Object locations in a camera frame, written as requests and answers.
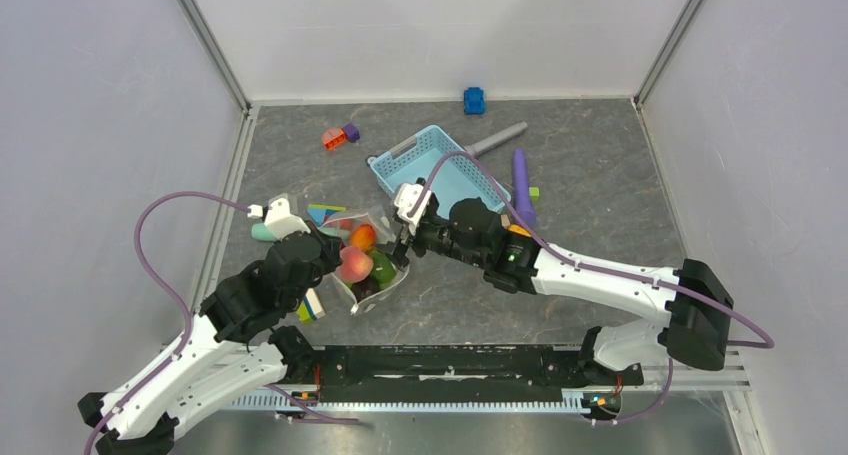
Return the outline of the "green orange toy mango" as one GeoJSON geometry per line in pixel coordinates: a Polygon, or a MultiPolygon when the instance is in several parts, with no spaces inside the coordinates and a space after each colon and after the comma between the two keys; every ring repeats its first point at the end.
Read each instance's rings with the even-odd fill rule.
{"type": "Polygon", "coordinates": [[[397,276],[397,270],[389,257],[378,249],[368,252],[372,260],[369,277],[380,284],[381,290],[387,289],[397,276]]]}

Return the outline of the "clear polka dot zip bag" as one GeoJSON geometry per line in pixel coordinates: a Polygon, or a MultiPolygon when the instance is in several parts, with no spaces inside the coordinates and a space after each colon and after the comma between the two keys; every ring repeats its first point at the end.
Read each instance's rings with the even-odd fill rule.
{"type": "Polygon", "coordinates": [[[342,265],[331,274],[353,315],[365,314],[391,295],[408,271],[389,259],[396,241],[380,205],[368,209],[310,204],[307,213],[324,234],[341,239],[342,265]]]}

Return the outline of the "orange red toy fruit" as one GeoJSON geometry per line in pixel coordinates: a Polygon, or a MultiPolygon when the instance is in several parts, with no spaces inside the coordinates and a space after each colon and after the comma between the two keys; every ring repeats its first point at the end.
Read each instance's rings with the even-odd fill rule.
{"type": "Polygon", "coordinates": [[[372,250],[377,242],[377,233],[370,224],[363,223],[357,226],[349,236],[349,243],[363,252],[372,250]]]}

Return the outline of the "dark toy mangosteen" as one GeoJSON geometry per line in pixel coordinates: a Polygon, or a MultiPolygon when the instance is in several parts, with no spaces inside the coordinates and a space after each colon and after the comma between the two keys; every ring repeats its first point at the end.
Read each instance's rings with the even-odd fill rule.
{"type": "Polygon", "coordinates": [[[357,302],[361,302],[380,291],[380,284],[371,278],[363,279],[351,286],[351,292],[357,302]]]}

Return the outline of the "pink toy peach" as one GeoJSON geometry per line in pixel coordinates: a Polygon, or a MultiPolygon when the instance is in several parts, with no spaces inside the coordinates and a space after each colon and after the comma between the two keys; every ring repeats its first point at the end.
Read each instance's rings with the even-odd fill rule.
{"type": "Polygon", "coordinates": [[[359,247],[347,246],[340,251],[341,265],[336,275],[347,283],[357,283],[371,273],[373,260],[359,247]]]}

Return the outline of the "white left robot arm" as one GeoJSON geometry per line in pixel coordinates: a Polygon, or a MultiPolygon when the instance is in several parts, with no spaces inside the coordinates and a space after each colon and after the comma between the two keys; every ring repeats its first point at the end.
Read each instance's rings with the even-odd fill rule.
{"type": "Polygon", "coordinates": [[[280,327],[342,263],[343,242],[310,225],[218,283],[184,331],[124,385],[78,403],[93,432],[85,453],[167,454],[197,422],[260,386],[302,382],[315,351],[280,327]]]}

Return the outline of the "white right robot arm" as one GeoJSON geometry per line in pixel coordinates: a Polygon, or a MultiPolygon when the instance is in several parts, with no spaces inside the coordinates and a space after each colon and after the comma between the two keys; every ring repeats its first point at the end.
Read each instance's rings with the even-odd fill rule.
{"type": "Polygon", "coordinates": [[[503,227],[499,214],[480,199],[464,199],[438,215],[438,202],[421,206],[397,201],[402,229],[393,257],[434,253],[480,269],[484,280],[507,293],[565,296],[635,315],[633,322],[594,327],[584,336],[577,367],[591,383],[602,383],[634,364],[671,358],[706,371],[725,365],[730,318],[684,294],[701,288],[708,299],[731,307],[732,300],[711,269],[687,259],[682,268],[636,267],[600,259],[568,264],[564,249],[543,248],[528,235],[503,227]]]}

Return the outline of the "mint green toy microphone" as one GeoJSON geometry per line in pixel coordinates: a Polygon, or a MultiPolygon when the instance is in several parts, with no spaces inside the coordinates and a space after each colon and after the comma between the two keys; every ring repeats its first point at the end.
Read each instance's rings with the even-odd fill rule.
{"type": "Polygon", "coordinates": [[[275,242],[277,237],[264,223],[256,223],[251,227],[251,237],[261,242],[275,242]]]}

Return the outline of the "green white brick block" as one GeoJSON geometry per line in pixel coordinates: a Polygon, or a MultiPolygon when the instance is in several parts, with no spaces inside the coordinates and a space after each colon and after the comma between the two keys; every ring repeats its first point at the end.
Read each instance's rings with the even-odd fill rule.
{"type": "Polygon", "coordinates": [[[313,288],[306,291],[303,300],[296,310],[296,315],[298,320],[303,324],[310,324],[325,316],[323,305],[313,288]]]}

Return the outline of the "orange brick stack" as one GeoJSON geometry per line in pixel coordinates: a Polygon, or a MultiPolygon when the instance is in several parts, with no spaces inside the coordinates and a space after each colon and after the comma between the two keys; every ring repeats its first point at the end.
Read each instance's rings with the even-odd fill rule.
{"type": "Polygon", "coordinates": [[[508,227],[508,230],[510,232],[513,232],[513,233],[516,233],[516,234],[519,234],[519,235],[522,235],[522,236],[525,236],[525,237],[528,237],[528,238],[532,237],[532,235],[525,228],[523,228],[522,226],[520,226],[518,224],[510,225],[508,227]]]}

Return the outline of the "multicolour brick stack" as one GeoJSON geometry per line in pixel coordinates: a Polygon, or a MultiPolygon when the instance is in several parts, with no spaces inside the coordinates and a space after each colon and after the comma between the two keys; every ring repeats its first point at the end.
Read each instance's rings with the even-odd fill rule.
{"type": "Polygon", "coordinates": [[[317,226],[323,225],[331,216],[346,210],[346,207],[338,205],[310,203],[307,206],[307,214],[317,226]]]}

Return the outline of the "purple toy microphone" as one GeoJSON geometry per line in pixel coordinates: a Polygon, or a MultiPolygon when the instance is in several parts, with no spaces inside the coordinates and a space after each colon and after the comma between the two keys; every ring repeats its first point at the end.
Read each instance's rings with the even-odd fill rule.
{"type": "Polygon", "coordinates": [[[524,225],[533,228],[536,213],[530,197],[529,176],[525,152],[521,148],[513,151],[512,156],[513,207],[524,225]]]}

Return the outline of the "purple toy brick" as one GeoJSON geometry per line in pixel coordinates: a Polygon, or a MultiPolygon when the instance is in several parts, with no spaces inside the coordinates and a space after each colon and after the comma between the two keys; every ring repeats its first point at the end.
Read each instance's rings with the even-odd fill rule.
{"type": "Polygon", "coordinates": [[[348,142],[357,143],[360,140],[360,131],[353,123],[345,124],[341,130],[348,142]]]}

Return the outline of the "orange toy brick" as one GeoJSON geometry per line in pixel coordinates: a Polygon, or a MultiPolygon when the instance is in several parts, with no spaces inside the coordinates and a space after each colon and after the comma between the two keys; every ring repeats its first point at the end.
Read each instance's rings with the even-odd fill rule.
{"type": "Polygon", "coordinates": [[[347,141],[347,135],[340,127],[331,127],[325,130],[321,136],[321,142],[327,151],[334,150],[347,141]]]}

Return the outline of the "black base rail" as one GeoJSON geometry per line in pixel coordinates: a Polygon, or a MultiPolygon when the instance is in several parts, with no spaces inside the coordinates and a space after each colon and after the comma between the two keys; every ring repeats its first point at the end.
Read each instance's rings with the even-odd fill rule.
{"type": "Polygon", "coordinates": [[[323,402],[555,402],[564,389],[640,386],[640,365],[613,372],[554,345],[328,345],[285,372],[323,402]]]}

